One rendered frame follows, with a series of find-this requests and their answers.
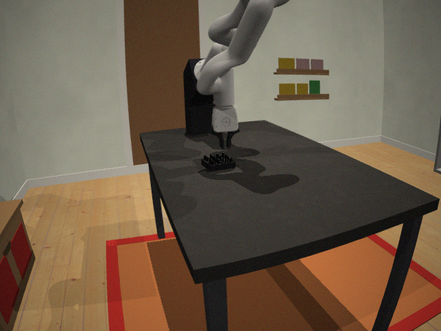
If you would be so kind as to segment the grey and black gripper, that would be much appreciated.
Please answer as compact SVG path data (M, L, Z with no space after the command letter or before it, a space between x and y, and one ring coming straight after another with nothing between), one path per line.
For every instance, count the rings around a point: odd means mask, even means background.
M210 134L219 138L219 146L224 149L223 132L227 132L227 147L230 148L231 138L240 130L238 129L238 117L235 106L213 107L212 129Z

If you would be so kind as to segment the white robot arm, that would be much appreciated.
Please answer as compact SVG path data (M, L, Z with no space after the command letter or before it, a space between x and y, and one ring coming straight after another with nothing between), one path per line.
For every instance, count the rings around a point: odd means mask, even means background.
M234 67L247 62L273 9L288 1L239 0L231 13L211 24L208 36L215 44L206 59L194 67L200 94L214 95L213 104L217 107L234 105Z

